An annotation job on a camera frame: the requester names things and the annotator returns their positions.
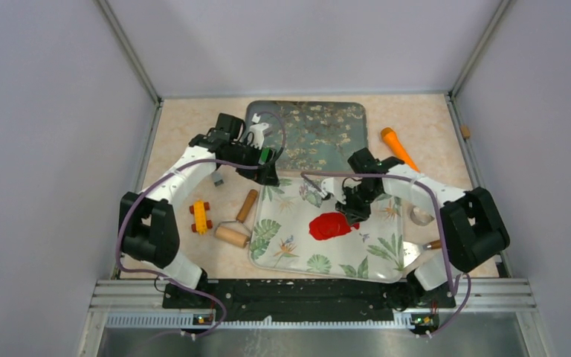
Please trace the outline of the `red dough piece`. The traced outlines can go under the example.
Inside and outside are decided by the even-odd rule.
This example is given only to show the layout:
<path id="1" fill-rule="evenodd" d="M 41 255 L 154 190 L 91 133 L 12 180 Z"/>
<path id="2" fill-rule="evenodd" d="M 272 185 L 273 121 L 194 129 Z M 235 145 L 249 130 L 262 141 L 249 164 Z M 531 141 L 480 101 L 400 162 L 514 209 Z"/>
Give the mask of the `red dough piece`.
<path id="1" fill-rule="evenodd" d="M 309 223 L 309 234 L 317 241 L 342 237 L 358 230 L 360 223 L 349 226 L 344 214 L 339 212 L 322 213 Z"/>

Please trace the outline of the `small round metal cup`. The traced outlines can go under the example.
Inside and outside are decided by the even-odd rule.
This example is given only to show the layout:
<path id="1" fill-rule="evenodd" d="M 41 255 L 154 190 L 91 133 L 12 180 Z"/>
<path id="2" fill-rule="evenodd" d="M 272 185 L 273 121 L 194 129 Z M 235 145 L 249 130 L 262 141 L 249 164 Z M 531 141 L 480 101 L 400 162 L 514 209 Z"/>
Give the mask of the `small round metal cup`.
<path id="1" fill-rule="evenodd" d="M 409 209 L 408 213 L 410 220 L 418 226 L 427 226 L 435 220 L 435 218 L 429 213 L 421 210 L 416 206 L 412 206 L 412 208 Z"/>

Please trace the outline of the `wooden rolling pin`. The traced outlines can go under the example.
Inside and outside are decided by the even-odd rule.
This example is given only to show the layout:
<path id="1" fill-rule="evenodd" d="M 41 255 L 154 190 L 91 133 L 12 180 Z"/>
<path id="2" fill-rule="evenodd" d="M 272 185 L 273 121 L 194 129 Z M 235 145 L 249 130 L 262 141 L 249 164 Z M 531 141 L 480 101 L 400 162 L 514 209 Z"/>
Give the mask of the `wooden rolling pin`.
<path id="1" fill-rule="evenodd" d="M 221 221 L 216 226 L 214 237 L 237 248 L 245 248 L 250 242 L 252 234 L 252 230 L 245 222 L 248 219 L 258 195 L 258 190 L 249 190 L 235 218 Z"/>

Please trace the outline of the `white leaf pattern tray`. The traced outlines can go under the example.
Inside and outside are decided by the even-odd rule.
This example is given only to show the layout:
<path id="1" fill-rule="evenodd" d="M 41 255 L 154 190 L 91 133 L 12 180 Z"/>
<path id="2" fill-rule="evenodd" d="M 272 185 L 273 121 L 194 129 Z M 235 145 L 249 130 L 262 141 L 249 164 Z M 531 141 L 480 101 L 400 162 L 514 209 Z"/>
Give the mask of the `white leaf pattern tray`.
<path id="1" fill-rule="evenodd" d="M 404 270 L 401 199 L 382 194 L 365 222 L 348 224 L 334 199 L 301 178 L 265 186 L 257 208 L 249 259 L 258 268 L 334 278 L 395 283 Z"/>

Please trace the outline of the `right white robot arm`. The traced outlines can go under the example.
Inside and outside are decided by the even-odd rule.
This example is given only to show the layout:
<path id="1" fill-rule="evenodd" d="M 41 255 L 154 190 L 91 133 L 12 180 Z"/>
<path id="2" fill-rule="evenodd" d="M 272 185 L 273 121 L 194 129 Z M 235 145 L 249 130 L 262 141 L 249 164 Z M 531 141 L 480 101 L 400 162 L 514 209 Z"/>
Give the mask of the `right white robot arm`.
<path id="1" fill-rule="evenodd" d="M 437 223 L 442 250 L 413 270 L 416 280 L 406 286 L 413 305 L 427 306 L 443 284 L 454 291 L 456 277 L 509 247 L 509 233 L 485 188 L 442 184 L 396 157 L 374 158 L 367 148 L 353 153 L 347 162 L 360 182 L 343 189 L 336 209 L 350 225 L 367 221 L 372 203 L 384 193 L 409 201 Z"/>

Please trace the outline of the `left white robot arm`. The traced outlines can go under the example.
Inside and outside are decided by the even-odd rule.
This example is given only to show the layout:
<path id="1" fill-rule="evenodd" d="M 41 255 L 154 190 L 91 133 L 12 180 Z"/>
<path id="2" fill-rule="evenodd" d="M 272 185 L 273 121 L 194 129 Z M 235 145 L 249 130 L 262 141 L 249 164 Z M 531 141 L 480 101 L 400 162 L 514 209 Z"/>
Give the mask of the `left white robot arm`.
<path id="1" fill-rule="evenodd" d="M 200 282 L 204 271 L 181 252 L 175 215 L 198 184 L 222 165 L 257 184 L 279 184 L 275 165 L 284 149 L 265 145 L 265 136 L 272 131 L 266 117 L 255 114 L 246 121 L 219 114 L 215 126 L 192 138 L 162 177 L 141 192 L 121 198 L 115 248 L 121 271 L 126 270 L 120 262 L 126 255 L 145 264 L 146 273 L 182 286 L 180 296 L 187 305 L 196 308 L 206 303 L 209 289 Z"/>

